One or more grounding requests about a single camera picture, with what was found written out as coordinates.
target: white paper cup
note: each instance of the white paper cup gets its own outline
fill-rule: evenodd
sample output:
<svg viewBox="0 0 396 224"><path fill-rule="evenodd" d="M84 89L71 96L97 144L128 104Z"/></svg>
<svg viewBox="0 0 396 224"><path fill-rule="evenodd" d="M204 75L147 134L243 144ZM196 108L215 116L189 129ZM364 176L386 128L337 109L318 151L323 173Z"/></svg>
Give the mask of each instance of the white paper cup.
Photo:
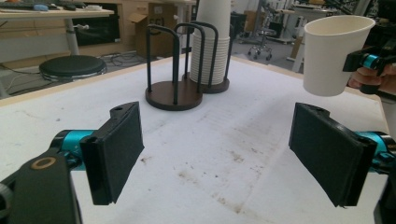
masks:
<svg viewBox="0 0 396 224"><path fill-rule="evenodd" d="M193 36L194 39L201 40L201 33L199 33L199 32L192 33L192 36ZM208 37L208 36L205 35L205 40L214 42L215 41L215 37L214 36L213 37ZM218 37L218 42L229 41L229 40L230 40L230 36L229 35L224 36L224 37Z"/></svg>
<svg viewBox="0 0 396 224"><path fill-rule="evenodd" d="M333 16L309 22L305 30L304 88L319 96L342 93L350 73L347 55L363 47L375 21L360 16Z"/></svg>
<svg viewBox="0 0 396 224"><path fill-rule="evenodd" d="M230 15L231 0L201 0L196 20L212 24L219 32L219 38L223 38L230 35ZM215 37L212 29L204 27L204 30L205 37Z"/></svg>
<svg viewBox="0 0 396 224"><path fill-rule="evenodd" d="M199 76L199 60L201 54L201 37L193 34L192 53L191 53L191 72L190 79L197 82ZM201 83L208 84L210 77L210 69L212 66L214 38L206 38L204 46L203 69L201 76ZM219 38L216 51L215 64L213 69L212 84L220 84L225 76L225 67L228 58L228 51L230 46L230 37Z"/></svg>

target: cable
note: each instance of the cable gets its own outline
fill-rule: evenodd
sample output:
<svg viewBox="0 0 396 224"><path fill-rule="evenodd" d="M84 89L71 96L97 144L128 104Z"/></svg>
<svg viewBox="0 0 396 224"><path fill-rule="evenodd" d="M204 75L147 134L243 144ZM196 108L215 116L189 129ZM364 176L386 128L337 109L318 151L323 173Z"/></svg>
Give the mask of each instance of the cable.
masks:
<svg viewBox="0 0 396 224"><path fill-rule="evenodd" d="M8 21L5 21L5 22L1 23L0 27L6 25L7 23L8 23Z"/></svg>
<svg viewBox="0 0 396 224"><path fill-rule="evenodd" d="M11 89L12 84L14 84L14 81L17 80L20 77L26 77L27 74L23 74L23 75L19 75L17 77L12 78L11 82L9 83L9 85L7 87L5 87L6 91L8 91L9 89Z"/></svg>
<svg viewBox="0 0 396 224"><path fill-rule="evenodd" d="M47 83L47 84L39 86L39 87L32 87L32 88L28 88L28 89L24 89L24 90L20 90L20 91L14 91L14 92L9 93L9 94L10 95L15 95L15 94L20 94L20 93L29 92L29 91L39 91L42 88L48 87L48 86L50 86L51 84L54 84L54 83L55 82L50 82L50 83Z"/></svg>
<svg viewBox="0 0 396 224"><path fill-rule="evenodd" d="M14 82L15 79L18 79L18 78L20 78L20 77L22 77L22 76L28 76L28 75L21 75L21 76L19 76L19 77L14 77L14 78L11 80L11 83L8 85L7 91L8 91L9 89L11 89L11 88L16 88L16 87L19 87L19 86L23 86L23 85L26 85L26 84L30 84L30 83L34 83L34 82L42 81L42 80L43 80L42 77L38 77L37 79L33 79L33 80L29 80L29 81L27 81L27 82L22 82L22 83L19 83L19 84L16 84L16 85L12 85L12 84L13 84L12 82Z"/></svg>
<svg viewBox="0 0 396 224"><path fill-rule="evenodd" d="M108 55L103 55L100 57L105 61L107 66L116 66L116 67L131 67L141 63L144 63L146 60L136 55L134 52L129 53L113 53Z"/></svg>
<svg viewBox="0 0 396 224"><path fill-rule="evenodd" d="M31 72L21 72L21 71L17 71L17 70L14 70L14 69L12 69L12 68L9 68L9 67L7 67L7 66L5 66L5 65L3 65L3 64L0 64L0 67L3 67L3 68L5 68L5 69L7 69L7 70L9 70L9 71L12 71L12 72L15 72L15 73L20 73L20 74L26 74L26 75L36 75L36 74L40 74L39 72L31 73Z"/></svg>

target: white table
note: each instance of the white table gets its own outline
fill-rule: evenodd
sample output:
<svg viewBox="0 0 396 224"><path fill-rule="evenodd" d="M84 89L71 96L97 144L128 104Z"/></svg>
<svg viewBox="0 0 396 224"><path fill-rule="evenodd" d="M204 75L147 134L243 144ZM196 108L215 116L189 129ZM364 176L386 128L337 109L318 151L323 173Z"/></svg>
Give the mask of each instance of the white table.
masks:
<svg viewBox="0 0 396 224"><path fill-rule="evenodd" d="M153 83L171 80L171 64L154 63ZM379 99L350 89L317 97L295 74L236 58L230 66L230 89L182 112L146 102L145 65L2 100L0 179L59 131L97 129L109 109L139 101L146 148L118 203L92 205L86 174L72 172L85 223L374 223L385 175L368 174L357 207L335 208L288 143L296 102L353 131L387 133Z"/></svg>

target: office chair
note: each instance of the office chair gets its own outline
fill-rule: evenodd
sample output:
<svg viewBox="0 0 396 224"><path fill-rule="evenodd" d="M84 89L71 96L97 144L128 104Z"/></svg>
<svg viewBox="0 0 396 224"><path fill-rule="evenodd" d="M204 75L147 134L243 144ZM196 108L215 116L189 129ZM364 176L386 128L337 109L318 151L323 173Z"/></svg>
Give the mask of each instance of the office chair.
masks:
<svg viewBox="0 0 396 224"><path fill-rule="evenodd" d="M266 18L264 19L264 23L263 23L263 27L260 29L256 29L255 30L255 36L259 36L261 38L261 41L258 45L253 45L250 50L248 51L247 55L251 55L252 51L254 51L254 56L253 58L255 60L258 59L258 57L262 54L262 52L268 52L267 57L265 58L267 61L270 61L272 58L272 49L268 48L266 46L266 39L267 36L275 36L276 35L276 31L266 28L268 27L268 23L271 20L272 16L274 14L276 14L277 12L270 7L269 4L266 4L265 1L260 1L259 7L262 7L265 11L265 13L267 14Z"/></svg>
<svg viewBox="0 0 396 224"><path fill-rule="evenodd" d="M271 30L268 28L262 28L259 33L258 36L262 37L262 41L260 42L260 45L253 45L250 50L248 51L248 55L251 55L251 51L254 51L254 56L253 58L255 60L258 59L258 57L262 54L262 52L268 52L267 57L265 58L267 61L270 61L272 58L272 49L268 48L266 45L266 39L267 36L271 36L271 35L276 35L276 31L275 30Z"/></svg>

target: black stool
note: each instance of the black stool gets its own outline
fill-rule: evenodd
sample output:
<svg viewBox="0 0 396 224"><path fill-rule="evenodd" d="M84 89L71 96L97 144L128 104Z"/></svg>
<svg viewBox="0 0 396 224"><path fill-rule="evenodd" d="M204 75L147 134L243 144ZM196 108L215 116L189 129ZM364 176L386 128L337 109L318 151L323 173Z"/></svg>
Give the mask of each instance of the black stool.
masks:
<svg viewBox="0 0 396 224"><path fill-rule="evenodd" d="M106 63L87 55L71 55L50 59L38 66L44 79L51 81L75 81L86 77L102 75Z"/></svg>

